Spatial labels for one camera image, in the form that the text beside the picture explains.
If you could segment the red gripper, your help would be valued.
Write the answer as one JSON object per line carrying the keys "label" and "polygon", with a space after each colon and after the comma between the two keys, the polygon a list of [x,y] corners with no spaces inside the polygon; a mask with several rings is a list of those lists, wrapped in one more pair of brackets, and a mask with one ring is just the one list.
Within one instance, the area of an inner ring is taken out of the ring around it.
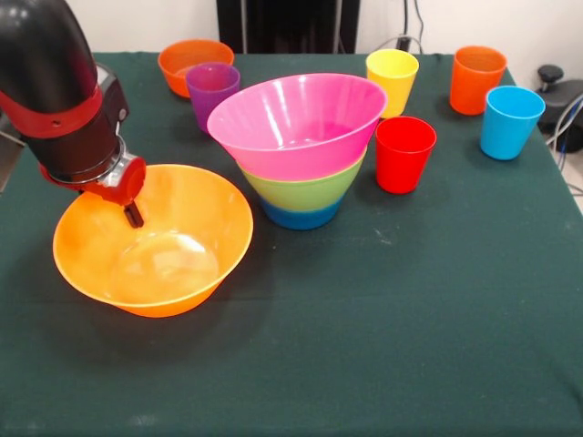
{"label": "red gripper", "polygon": [[135,198],[142,189],[147,173],[146,162],[141,157],[122,159],[116,170],[120,170],[120,177],[115,178],[115,172],[107,174],[105,178],[96,179],[87,183],[65,183],[59,182],[52,178],[48,171],[38,165],[41,175],[48,182],[62,188],[68,188],[73,191],[89,192],[100,196],[105,201],[109,201],[123,208],[124,215],[132,228],[142,228],[144,219],[142,218]]}

